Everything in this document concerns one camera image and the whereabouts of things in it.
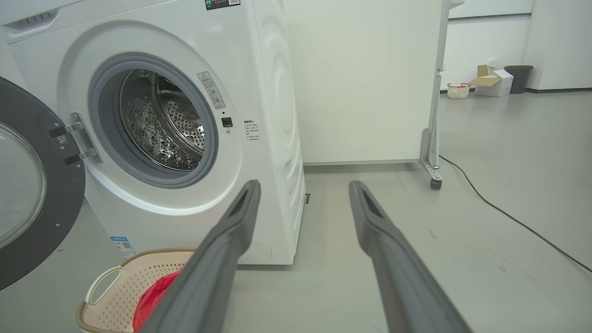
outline basket handle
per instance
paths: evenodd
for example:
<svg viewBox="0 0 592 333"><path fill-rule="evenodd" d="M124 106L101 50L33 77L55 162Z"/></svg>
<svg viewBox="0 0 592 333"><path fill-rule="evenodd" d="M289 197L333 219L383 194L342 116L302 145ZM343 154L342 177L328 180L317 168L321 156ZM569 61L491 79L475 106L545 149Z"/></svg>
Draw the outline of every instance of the basket handle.
<svg viewBox="0 0 592 333"><path fill-rule="evenodd" d="M113 286L113 284L115 284L115 282L117 282L117 280L121 276L121 270L123 270L122 266L113 267L113 268L110 268L110 269L104 271L103 274L101 274L99 277L97 277L96 280L92 283L91 287L88 289L88 292L86 293L85 302L89 305L97 304L103 298L103 296L105 296L105 294L107 293L107 291L109 291L109 289ZM111 285L109 285L109 287L107 289L105 289L105 292L103 292L103 294L100 295L100 297L96 301L93 302L92 301L92 294L95 292L96 287L99 285L99 283L101 283L103 281L104 278L106 278L108 275L111 275L111 273L113 273L115 271L118 273L115 280L113 280Z"/></svg>

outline washing machine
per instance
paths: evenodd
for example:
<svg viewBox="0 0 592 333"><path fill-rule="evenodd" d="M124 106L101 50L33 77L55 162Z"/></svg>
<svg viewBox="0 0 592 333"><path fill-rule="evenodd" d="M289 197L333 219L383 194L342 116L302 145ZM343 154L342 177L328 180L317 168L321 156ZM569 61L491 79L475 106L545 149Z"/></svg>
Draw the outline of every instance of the washing machine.
<svg viewBox="0 0 592 333"><path fill-rule="evenodd" d="M292 264L305 184L282 1L1 7L28 89L0 92L8 280L57 247L83 194L129 258L198 246L249 180L262 198L239 263Z"/></svg>

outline red garment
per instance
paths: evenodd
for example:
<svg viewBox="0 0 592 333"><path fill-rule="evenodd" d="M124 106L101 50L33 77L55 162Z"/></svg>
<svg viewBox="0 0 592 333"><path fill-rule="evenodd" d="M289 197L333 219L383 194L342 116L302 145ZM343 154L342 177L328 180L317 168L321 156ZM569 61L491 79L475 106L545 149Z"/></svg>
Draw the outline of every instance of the red garment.
<svg viewBox="0 0 592 333"><path fill-rule="evenodd" d="M146 292L140 297L138 301L138 305L136 306L136 312L134 313L134 321L132 322L132 327L134 328L134 332L140 330L144 322L148 319L152 311L160 302L162 296L165 295L165 292L173 284L177 275L179 275L181 271L174 272L169 275L165 275L159 278L154 284L146 290Z"/></svg>

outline small basket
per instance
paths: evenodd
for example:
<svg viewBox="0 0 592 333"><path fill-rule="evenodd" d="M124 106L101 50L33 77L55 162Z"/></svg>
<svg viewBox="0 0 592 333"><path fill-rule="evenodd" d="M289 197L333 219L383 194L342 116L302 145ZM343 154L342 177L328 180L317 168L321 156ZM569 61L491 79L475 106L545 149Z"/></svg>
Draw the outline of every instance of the small basket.
<svg viewBox="0 0 592 333"><path fill-rule="evenodd" d="M113 267L92 283L85 301L78 306L76 323L87 333L133 332L132 320L144 292L159 278L185 266L195 249L161 249L131 257ZM104 278L117 273L109 288L94 302L92 294Z"/></svg>
<svg viewBox="0 0 592 333"><path fill-rule="evenodd" d="M466 84L465 88L460 88L458 85L460 84L448 84L448 98L458 100L469 96L469 90L471 90L471 86Z"/></svg>

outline metal leg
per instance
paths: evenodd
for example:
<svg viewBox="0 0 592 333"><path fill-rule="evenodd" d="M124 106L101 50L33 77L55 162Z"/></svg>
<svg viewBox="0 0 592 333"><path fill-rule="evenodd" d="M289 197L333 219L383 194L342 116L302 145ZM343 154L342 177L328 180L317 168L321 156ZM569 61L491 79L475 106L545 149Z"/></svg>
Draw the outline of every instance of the metal leg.
<svg viewBox="0 0 592 333"><path fill-rule="evenodd" d="M430 138L429 160L432 162L434 169L440 168L440 94L436 96L436 110L432 122L432 136Z"/></svg>
<svg viewBox="0 0 592 333"><path fill-rule="evenodd" d="M443 178L430 163L429 153L431 138L432 131L430 129L424 129L422 133L422 152L419 157L419 164L432 178L430 182L430 187L434 190L439 190L442 187Z"/></svg>

